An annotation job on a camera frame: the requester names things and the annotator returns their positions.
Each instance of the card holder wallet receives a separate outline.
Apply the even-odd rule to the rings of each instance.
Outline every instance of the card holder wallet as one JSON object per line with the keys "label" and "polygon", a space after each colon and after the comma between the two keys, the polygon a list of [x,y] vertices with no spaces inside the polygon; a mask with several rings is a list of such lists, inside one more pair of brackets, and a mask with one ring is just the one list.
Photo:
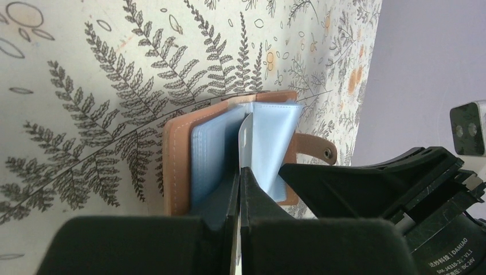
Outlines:
{"label": "card holder wallet", "polygon": [[[295,91],[257,93],[236,96],[204,109],[170,119],[163,129],[163,187],[164,214],[185,215],[191,206],[191,134],[193,129],[214,119],[239,104],[251,102],[284,103],[296,101]],[[329,164],[336,162],[336,147],[317,136],[294,133],[283,163],[296,163],[297,153],[323,159]],[[286,185],[286,200],[280,205],[295,205],[298,196]]]}
{"label": "card holder wallet", "polygon": [[[275,202],[285,201],[285,182],[278,170],[301,110],[301,105],[291,101],[239,104],[196,126],[191,135],[191,209],[215,190],[228,166],[238,163],[238,152],[248,154],[242,160],[249,161],[240,158],[239,163],[254,170],[261,188]],[[244,145],[248,141],[240,150],[239,132],[245,134]]]}

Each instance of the patterned backdrop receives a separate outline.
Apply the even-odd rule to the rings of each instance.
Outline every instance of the patterned backdrop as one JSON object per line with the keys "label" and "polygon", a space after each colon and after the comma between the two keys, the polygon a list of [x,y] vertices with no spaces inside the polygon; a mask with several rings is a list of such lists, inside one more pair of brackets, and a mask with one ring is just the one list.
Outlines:
{"label": "patterned backdrop", "polygon": [[231,95],[298,91],[298,131],[331,140],[349,165],[380,8],[2,0],[0,273],[32,274],[74,216],[160,214],[162,127]]}

